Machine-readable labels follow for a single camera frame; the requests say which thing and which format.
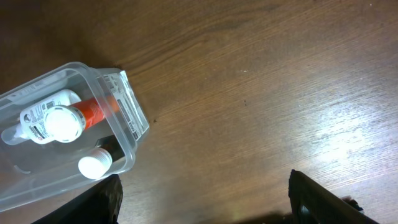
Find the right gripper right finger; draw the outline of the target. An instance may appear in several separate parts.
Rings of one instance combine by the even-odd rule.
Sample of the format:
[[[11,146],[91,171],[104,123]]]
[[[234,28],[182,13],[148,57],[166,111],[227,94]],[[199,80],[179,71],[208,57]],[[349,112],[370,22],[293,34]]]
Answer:
[[[291,170],[288,195],[294,223],[377,224],[298,170]]]

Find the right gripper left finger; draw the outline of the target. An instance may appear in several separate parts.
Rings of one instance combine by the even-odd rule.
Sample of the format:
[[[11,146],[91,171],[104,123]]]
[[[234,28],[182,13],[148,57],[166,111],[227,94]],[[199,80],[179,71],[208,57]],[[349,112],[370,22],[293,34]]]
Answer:
[[[122,200],[121,179],[113,174],[34,224],[117,224]]]

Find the dark bottle white cap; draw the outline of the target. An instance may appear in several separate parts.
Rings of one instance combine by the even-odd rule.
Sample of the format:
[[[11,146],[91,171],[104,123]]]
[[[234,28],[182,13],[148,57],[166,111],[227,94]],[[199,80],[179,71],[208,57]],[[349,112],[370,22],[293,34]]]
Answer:
[[[78,161],[80,173],[93,180],[98,180],[110,170],[112,164],[124,158],[123,149],[115,135],[97,140],[88,156]]]

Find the orange tube white cap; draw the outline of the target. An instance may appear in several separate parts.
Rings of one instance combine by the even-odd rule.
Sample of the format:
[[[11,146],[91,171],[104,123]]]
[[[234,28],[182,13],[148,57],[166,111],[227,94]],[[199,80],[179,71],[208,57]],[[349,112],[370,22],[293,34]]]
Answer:
[[[69,106],[51,107],[45,113],[44,125],[54,141],[70,143],[109,134],[111,129],[106,118],[102,107],[92,97]]]

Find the white spray bottle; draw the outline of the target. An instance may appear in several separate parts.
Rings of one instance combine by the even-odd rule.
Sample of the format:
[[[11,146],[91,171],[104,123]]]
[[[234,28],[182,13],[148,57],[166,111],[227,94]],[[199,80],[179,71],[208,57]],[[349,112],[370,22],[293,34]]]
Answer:
[[[44,116],[47,110],[58,105],[69,106],[81,101],[81,98],[71,90],[58,91],[43,100],[28,106],[19,114],[19,122],[5,129],[1,139],[8,145],[15,146],[27,140],[37,144],[47,144],[54,138],[47,132]]]

